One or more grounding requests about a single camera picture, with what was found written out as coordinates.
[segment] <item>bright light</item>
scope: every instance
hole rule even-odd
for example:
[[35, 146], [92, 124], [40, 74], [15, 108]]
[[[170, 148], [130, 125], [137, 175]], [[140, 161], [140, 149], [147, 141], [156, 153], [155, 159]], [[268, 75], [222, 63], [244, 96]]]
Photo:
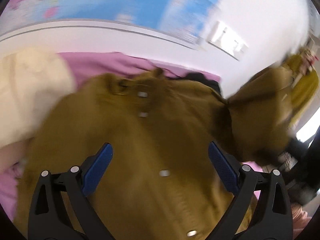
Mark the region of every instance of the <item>bright light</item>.
[[305, 142], [313, 136], [320, 125], [320, 108], [310, 118], [310, 120], [297, 132], [297, 139]]

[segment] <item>brown shirt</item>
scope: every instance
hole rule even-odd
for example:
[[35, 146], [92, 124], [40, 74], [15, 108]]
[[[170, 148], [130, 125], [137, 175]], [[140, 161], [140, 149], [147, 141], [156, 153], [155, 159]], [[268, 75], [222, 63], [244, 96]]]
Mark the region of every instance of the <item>brown shirt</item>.
[[[269, 69], [229, 101], [198, 82], [166, 80], [161, 69], [134, 80], [91, 79], [55, 107], [32, 143], [15, 225], [26, 234], [41, 171], [65, 172], [109, 142], [114, 157], [91, 203], [113, 236], [180, 240], [196, 230], [193, 238], [205, 239], [233, 197], [209, 161], [208, 145], [215, 140], [239, 160], [260, 163], [282, 150], [286, 77], [285, 69]], [[239, 230], [251, 215], [249, 208]]]

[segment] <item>blue gripper pad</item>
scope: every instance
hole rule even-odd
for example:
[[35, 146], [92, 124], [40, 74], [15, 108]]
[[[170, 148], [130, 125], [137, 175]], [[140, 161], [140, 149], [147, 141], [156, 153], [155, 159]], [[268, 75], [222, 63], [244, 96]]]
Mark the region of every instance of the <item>blue gripper pad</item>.
[[96, 155], [90, 156], [84, 161], [83, 165], [87, 167], [82, 169], [84, 174], [82, 174], [83, 184], [81, 191], [86, 197], [95, 192], [103, 174], [112, 160], [112, 157], [112, 146], [111, 144], [106, 143], [101, 147]]
[[209, 158], [227, 191], [236, 195], [239, 191], [238, 176], [214, 142], [209, 144]]

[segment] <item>world map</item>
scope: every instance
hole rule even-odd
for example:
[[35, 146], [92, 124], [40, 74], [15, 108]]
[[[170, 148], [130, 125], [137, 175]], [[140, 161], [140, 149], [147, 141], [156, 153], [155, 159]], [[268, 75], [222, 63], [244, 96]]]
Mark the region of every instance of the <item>world map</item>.
[[10, 0], [0, 35], [26, 25], [95, 19], [138, 25], [196, 42], [218, 0]]

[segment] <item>black cloth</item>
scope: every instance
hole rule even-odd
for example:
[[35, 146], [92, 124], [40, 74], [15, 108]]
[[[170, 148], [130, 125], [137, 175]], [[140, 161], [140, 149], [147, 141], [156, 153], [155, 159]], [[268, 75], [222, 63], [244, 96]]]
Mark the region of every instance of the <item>black cloth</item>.
[[221, 90], [219, 83], [215, 80], [206, 79], [206, 77], [200, 72], [190, 72], [185, 77], [178, 77], [178, 78], [169, 78], [172, 80], [193, 80], [200, 82], [208, 87], [211, 87], [215, 90], [219, 95], [221, 95]]

